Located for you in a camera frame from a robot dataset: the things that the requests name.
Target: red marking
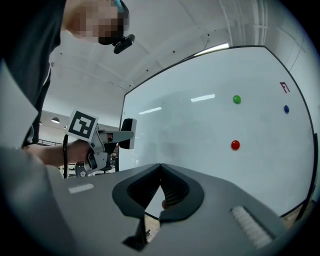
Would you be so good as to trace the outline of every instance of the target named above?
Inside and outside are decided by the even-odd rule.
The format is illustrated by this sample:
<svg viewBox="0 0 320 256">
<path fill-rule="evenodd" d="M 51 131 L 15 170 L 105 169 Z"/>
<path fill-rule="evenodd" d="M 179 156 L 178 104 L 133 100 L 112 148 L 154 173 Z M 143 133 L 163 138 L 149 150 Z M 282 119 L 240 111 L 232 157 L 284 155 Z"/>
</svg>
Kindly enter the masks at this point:
<svg viewBox="0 0 320 256">
<path fill-rule="evenodd" d="M 240 148 L 240 142 L 237 140 L 234 140 L 231 142 L 231 148 L 233 150 L 238 150 Z"/>
<path fill-rule="evenodd" d="M 290 93 L 290 90 L 289 90 L 289 88 L 288 88 L 288 86 L 286 85 L 285 82 L 280 82 L 280 85 L 281 85 L 281 87 L 283 88 L 283 90 L 284 90 L 285 93 L 287 93 L 286 89 L 287 89 L 288 92 Z"/>
</svg>

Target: ceiling light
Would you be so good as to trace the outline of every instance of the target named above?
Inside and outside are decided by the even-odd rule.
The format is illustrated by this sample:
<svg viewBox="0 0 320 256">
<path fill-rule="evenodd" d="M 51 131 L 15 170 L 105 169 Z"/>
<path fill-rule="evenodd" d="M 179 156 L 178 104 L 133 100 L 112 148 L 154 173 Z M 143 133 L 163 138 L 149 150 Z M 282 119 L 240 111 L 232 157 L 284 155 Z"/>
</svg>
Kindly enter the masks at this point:
<svg viewBox="0 0 320 256">
<path fill-rule="evenodd" d="M 199 101 L 204 101 L 207 99 L 213 99 L 216 95 L 215 94 L 210 94 L 210 95 L 205 95 L 205 96 L 201 96 L 198 98 L 192 98 L 191 101 L 192 102 L 199 102 Z"/>
<path fill-rule="evenodd" d="M 198 56 L 198 55 L 206 54 L 206 53 L 211 53 L 211 52 L 214 52 L 214 51 L 217 51 L 217 50 L 221 50 L 221 49 L 226 49 L 226 48 L 229 48 L 229 44 L 228 43 L 223 43 L 223 44 L 211 47 L 209 49 L 205 49 L 203 51 L 200 51 L 200 52 L 196 53 L 194 56 Z"/>
<path fill-rule="evenodd" d="M 139 115 L 143 115 L 143 114 L 146 114 L 146 113 L 151 113 L 151 112 L 158 111 L 158 110 L 161 110 L 161 109 L 162 109 L 161 107 L 156 107 L 156 108 L 153 108 L 153 109 L 149 109 L 147 111 L 140 112 Z"/>
<path fill-rule="evenodd" d="M 54 123 L 56 123 L 56 124 L 60 124 L 60 120 L 59 120 L 59 118 L 58 117 L 54 117 L 54 118 L 52 118 L 52 120 L 51 120 L 52 122 L 54 122 Z"/>
</svg>

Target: whiteboard frame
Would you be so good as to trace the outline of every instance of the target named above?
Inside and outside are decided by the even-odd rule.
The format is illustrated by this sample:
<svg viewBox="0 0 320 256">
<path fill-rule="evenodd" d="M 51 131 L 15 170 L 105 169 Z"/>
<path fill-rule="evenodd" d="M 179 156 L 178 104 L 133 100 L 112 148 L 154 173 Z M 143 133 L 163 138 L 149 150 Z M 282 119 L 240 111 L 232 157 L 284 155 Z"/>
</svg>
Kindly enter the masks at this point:
<svg viewBox="0 0 320 256">
<path fill-rule="evenodd" d="M 316 175 L 317 175 L 317 167 L 318 167 L 318 137 L 317 137 L 317 134 L 315 133 L 314 131 L 314 126 L 313 126 L 313 123 L 312 123 L 312 119 L 311 119 L 311 115 L 310 115 L 310 112 L 309 112 L 309 109 L 308 109 L 308 105 L 306 103 L 306 100 L 305 100 L 305 97 L 304 95 L 302 94 L 296 80 L 294 79 L 294 77 L 291 75 L 291 73 L 289 72 L 289 70 L 287 69 L 287 67 L 281 62 L 281 60 L 272 52 L 270 51 L 266 46 L 264 45 L 240 45 L 240 46 L 232 46 L 232 47 L 229 47 L 229 48 L 225 48 L 225 49 L 219 49 L 219 50 L 215 50 L 215 51 L 211 51 L 211 52 L 207 52 L 207 53 L 204 53 L 204 54 L 201 54 L 201 55 L 198 55 L 198 56 L 195 56 L 198 52 L 196 52 L 195 54 L 189 56 L 189 57 L 186 57 L 184 58 L 183 60 L 181 61 L 178 61 L 177 63 L 175 64 L 172 64 L 162 70 L 160 70 L 159 72 L 155 73 L 154 75 L 150 76 L 149 78 L 147 78 L 146 80 L 144 80 L 143 82 L 141 82 L 140 84 L 138 84 L 135 88 L 133 88 L 131 91 L 127 92 L 124 97 L 123 97 L 123 103 L 122 103 L 122 110 L 121 110 L 121 117 L 120 117 L 120 124 L 119 124 L 119 130 L 121 130 L 121 124 L 122 124 L 122 116 L 123 116 L 123 112 L 124 112 L 124 105 L 125 105 L 125 100 L 126 100 L 126 96 L 131 93 L 133 90 L 135 90 L 136 88 L 138 88 L 139 86 L 143 85 L 146 81 L 150 80 L 151 78 L 159 75 L 160 73 L 176 66 L 176 65 L 179 65 L 183 62 L 186 62 L 186 61 L 189 61 L 191 59 L 194 59 L 194 58 L 197 58 L 197 57 L 200 57 L 202 55 L 207 55 L 207 54 L 214 54 L 216 52 L 220 52 L 220 51 L 228 51 L 230 49 L 237 49 L 237 48 L 265 48 L 266 50 L 268 50 L 276 59 L 277 61 L 284 67 L 284 69 L 288 72 L 289 76 L 291 77 L 291 79 L 293 80 L 295 86 L 297 87 L 301 97 L 302 97 L 302 100 L 304 102 L 304 106 L 306 108 L 306 111 L 308 113 L 308 117 L 309 117 L 309 121 L 310 121 L 310 125 L 311 125 L 311 132 L 312 132 L 312 139 L 313 139 L 313 153 L 314 153 L 314 156 L 313 156 L 313 170 L 312 170 L 312 175 L 311 175 L 311 182 L 310 182 L 310 186 L 309 186 L 309 190 L 308 190 L 308 193 L 307 193 L 307 196 L 305 198 L 305 200 L 303 200 L 301 203 L 299 203 L 297 206 L 293 207 L 291 210 L 287 211 L 286 213 L 282 214 L 280 217 L 284 217 L 288 214 L 290 214 L 291 212 L 293 212 L 294 210 L 296 210 L 298 207 L 302 206 L 299 214 L 298 214 L 298 217 L 296 218 L 296 220 L 299 219 L 299 217 L 302 216 L 302 214 L 304 213 L 304 211 L 306 210 L 307 208 L 307 204 L 311 198 L 311 195 L 312 195 L 312 192 L 313 192 L 313 189 L 314 189 L 314 185 L 315 185 L 315 181 L 316 181 Z M 157 217 L 145 212 L 146 215 L 148 215 L 149 217 L 155 219 L 155 220 L 158 220 Z"/>
</svg>

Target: floor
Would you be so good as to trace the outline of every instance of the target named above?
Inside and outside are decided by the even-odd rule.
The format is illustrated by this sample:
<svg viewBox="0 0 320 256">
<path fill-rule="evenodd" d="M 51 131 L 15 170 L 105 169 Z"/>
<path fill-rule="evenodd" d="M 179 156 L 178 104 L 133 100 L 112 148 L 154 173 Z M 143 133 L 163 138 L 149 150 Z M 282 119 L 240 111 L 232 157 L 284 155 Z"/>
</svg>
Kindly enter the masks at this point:
<svg viewBox="0 0 320 256">
<path fill-rule="evenodd" d="M 315 204 L 316 203 L 312 200 L 308 203 L 307 208 L 306 208 L 302 218 L 306 218 L 307 216 L 309 216 L 309 214 L 311 213 Z M 287 229 L 291 228 L 294 225 L 295 220 L 301 210 L 301 207 L 302 206 L 298 207 L 296 210 L 294 210 L 293 212 L 289 213 L 288 215 L 286 215 L 282 218 L 284 226 Z M 147 241 L 151 242 L 152 239 L 154 239 L 154 237 L 156 236 L 156 234 L 160 230 L 160 223 L 156 219 L 151 218 L 147 215 L 144 216 L 144 222 L 145 222 L 145 231 L 146 232 L 149 231 L 149 235 L 147 235 L 147 237 L 146 237 Z"/>
</svg>

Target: ceiling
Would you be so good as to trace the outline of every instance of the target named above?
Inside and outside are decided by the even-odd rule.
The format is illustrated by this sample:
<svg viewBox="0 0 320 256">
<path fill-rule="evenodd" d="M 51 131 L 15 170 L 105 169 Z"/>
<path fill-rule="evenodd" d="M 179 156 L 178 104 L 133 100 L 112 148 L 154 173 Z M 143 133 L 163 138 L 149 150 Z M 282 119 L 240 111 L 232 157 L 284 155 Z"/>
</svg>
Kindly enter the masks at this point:
<svg viewBox="0 0 320 256">
<path fill-rule="evenodd" d="M 43 109 L 70 116 L 75 108 L 119 127 L 124 96 L 148 77 L 203 49 L 266 45 L 288 67 L 304 31 L 286 9 L 265 0 L 125 0 L 134 44 L 120 54 L 61 33 L 50 56 Z"/>
</svg>

